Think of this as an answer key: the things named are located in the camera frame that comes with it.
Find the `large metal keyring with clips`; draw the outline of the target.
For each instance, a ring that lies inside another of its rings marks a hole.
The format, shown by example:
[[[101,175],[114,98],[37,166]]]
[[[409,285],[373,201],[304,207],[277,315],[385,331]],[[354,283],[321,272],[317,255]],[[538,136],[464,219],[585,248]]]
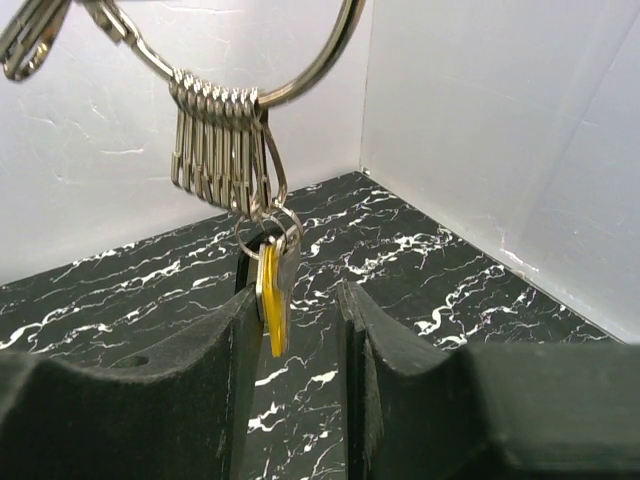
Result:
[[[230,87],[171,65],[145,40],[115,1],[84,1],[96,27],[164,80],[177,109],[170,160],[172,184],[210,206],[237,215],[237,223],[292,226],[263,229],[262,246],[292,249],[303,236],[298,216],[286,207],[288,179],[269,125],[270,111],[305,95],[334,67],[356,30],[364,2],[344,1],[317,56],[289,82],[271,91]]]

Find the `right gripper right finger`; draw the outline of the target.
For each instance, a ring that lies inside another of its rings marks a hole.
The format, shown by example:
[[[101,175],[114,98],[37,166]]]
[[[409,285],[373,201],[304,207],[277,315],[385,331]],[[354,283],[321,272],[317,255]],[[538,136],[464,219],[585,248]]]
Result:
[[[445,352],[359,285],[337,296],[351,479],[635,479],[639,349],[480,343]]]

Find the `black key tag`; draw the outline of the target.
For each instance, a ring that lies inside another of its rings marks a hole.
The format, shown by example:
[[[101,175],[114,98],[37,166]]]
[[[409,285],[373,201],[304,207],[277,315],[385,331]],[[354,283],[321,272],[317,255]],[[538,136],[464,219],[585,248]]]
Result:
[[[237,261],[234,293],[241,292],[247,285],[254,284],[257,279],[258,259],[240,250]]]

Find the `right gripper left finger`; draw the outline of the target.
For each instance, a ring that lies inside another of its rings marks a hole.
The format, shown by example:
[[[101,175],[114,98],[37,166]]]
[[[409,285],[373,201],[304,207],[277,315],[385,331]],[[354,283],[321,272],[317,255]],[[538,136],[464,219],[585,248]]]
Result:
[[[236,479],[260,355],[251,288],[108,368],[1,356],[5,479]]]

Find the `silver key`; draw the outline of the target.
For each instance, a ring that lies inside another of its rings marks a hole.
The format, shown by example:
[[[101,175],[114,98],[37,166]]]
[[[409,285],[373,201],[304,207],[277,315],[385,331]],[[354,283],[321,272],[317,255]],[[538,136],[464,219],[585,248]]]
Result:
[[[300,264],[301,245],[289,246],[280,257],[277,273],[277,286],[281,293],[282,305],[286,308],[294,288]]]

